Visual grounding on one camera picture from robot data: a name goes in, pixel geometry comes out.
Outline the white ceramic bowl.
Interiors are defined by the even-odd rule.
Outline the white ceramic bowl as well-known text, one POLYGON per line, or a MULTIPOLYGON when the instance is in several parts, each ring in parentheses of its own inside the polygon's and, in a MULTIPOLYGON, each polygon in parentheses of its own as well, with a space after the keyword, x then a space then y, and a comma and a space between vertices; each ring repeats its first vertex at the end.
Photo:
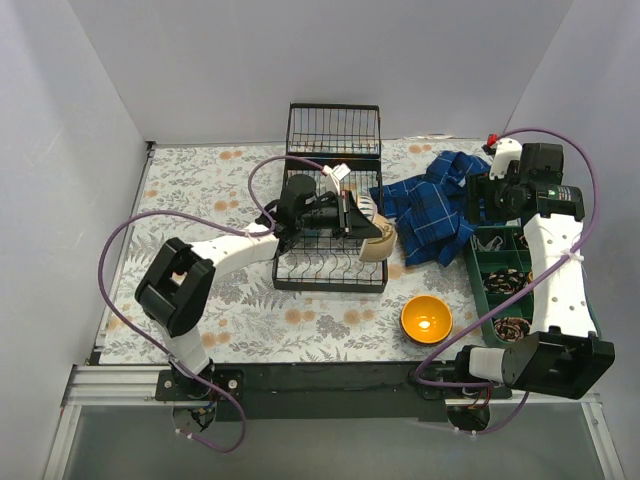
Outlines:
POLYGON ((368 238, 363 241, 359 253, 362 262, 382 262, 393 252, 397 240, 397 231, 394 224, 384 216, 375 214, 373 224, 381 232, 381 237, 368 238))

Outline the white bowl with blue leaves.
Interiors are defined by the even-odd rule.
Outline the white bowl with blue leaves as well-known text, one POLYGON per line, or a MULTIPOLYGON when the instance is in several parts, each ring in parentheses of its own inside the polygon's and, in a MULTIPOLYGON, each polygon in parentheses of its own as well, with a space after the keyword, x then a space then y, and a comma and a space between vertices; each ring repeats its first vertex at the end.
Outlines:
POLYGON ((378 214, 375 201, 368 195, 358 193, 356 195, 356 205, 360 212, 372 222, 378 214))

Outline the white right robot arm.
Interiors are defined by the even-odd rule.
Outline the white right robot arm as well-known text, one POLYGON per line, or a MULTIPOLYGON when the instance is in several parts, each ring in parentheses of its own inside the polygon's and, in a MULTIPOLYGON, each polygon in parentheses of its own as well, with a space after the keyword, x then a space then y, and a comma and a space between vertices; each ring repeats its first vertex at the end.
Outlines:
POLYGON ((467 212, 471 221, 520 221, 533 274, 532 325, 506 348, 467 348, 453 387, 471 398, 492 381, 579 399, 615 359, 613 344, 597 335, 584 289, 582 192, 563 184, 558 144, 503 138, 490 141, 489 151, 489 172, 467 180, 467 212))

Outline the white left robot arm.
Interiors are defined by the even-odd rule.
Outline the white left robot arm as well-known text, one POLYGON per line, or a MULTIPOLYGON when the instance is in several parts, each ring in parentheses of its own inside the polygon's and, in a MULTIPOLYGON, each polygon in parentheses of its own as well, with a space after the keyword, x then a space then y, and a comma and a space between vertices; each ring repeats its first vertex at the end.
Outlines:
POLYGON ((371 197, 342 190, 335 181, 319 194, 311 176, 297 174, 239 234, 195 243, 171 238, 161 247, 135 299, 158 325, 170 364, 179 374, 178 387, 188 398, 203 399, 213 386, 214 366, 202 345, 198 323, 214 282, 275 259, 306 233, 353 240, 361 249, 360 260, 379 261, 379 255, 366 249, 383 239, 383 217, 371 197))

